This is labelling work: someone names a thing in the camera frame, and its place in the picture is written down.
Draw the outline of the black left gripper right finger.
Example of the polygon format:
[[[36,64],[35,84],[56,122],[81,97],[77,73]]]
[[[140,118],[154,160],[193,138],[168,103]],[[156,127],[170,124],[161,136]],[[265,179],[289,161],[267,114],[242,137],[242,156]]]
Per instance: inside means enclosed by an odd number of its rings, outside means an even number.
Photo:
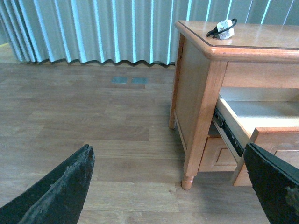
[[[271,224],[299,222],[299,170],[255,143],[243,154],[252,186]]]

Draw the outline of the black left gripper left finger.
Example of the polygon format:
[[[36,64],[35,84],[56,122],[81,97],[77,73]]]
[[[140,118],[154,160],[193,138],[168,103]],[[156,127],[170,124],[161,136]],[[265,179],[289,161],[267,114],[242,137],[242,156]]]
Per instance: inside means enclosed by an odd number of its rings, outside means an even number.
[[[76,224],[93,175],[95,156],[84,145],[0,209],[2,224]]]

